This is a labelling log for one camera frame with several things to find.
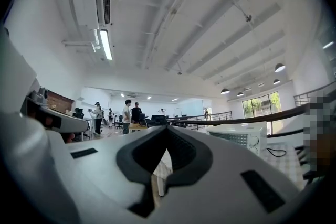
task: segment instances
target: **white shirt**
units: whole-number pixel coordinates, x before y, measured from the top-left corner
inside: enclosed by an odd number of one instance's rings
[[[125,105],[124,109],[122,110],[122,122],[123,123],[131,123],[131,114],[130,114],[130,108]]]

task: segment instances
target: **metal railing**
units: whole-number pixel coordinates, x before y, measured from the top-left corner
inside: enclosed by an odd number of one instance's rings
[[[174,126],[179,126],[179,127],[183,127],[183,128],[187,128],[187,129],[195,130],[195,131],[199,131],[206,127],[213,126],[212,124],[202,124],[203,122],[229,121],[229,120],[232,120],[232,111],[208,114],[208,116],[199,115],[199,116],[167,118],[167,121],[172,122],[172,125]]]
[[[328,93],[336,89],[336,82],[332,82],[315,90],[305,92],[294,96],[295,106],[301,106],[308,104],[312,101],[312,98],[319,96],[326,96]]]
[[[309,104],[306,104],[306,105],[295,107],[290,110],[285,110],[282,112],[274,113],[271,115],[265,115],[265,116],[255,117],[255,118],[247,118],[247,119],[232,120],[232,112],[230,111],[230,112],[219,113],[219,114],[226,114],[226,117],[230,118],[227,120],[209,120],[209,119],[206,120],[205,116],[202,115],[202,116],[194,116],[194,117],[190,116],[190,117],[180,117],[180,118],[168,118],[167,121],[171,122],[172,125],[174,126],[199,131],[200,129],[203,129],[205,127],[217,126],[220,124],[253,123],[253,122],[262,122],[262,121],[273,123],[274,121],[280,121],[280,120],[288,119],[294,116],[302,115],[306,113],[308,109],[309,109]],[[273,134],[273,131],[271,128],[271,133],[268,136],[269,137],[280,137],[280,136],[286,136],[286,135],[302,133],[302,132],[303,132],[303,129],[298,129],[298,130],[294,130],[290,132]]]

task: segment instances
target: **wall-mounted air conditioner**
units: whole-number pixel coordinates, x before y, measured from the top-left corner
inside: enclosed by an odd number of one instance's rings
[[[97,0],[97,13],[100,25],[111,23],[111,0]]]
[[[90,30],[98,29],[97,0],[73,0],[77,22]]]

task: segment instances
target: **computer monitor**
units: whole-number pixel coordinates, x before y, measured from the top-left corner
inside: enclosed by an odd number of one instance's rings
[[[164,115],[152,115],[151,121],[154,121],[156,125],[166,124],[166,118]]]

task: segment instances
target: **cable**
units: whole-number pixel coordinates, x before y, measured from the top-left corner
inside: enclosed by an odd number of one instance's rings
[[[285,156],[286,154],[287,154],[287,151],[284,151],[284,150],[274,150],[273,148],[266,148],[269,152],[270,152],[270,154],[272,154],[274,157],[283,157],[283,156]],[[282,151],[282,152],[284,152],[284,154],[283,155],[280,155],[280,156],[277,156],[277,155],[274,155],[271,151]]]

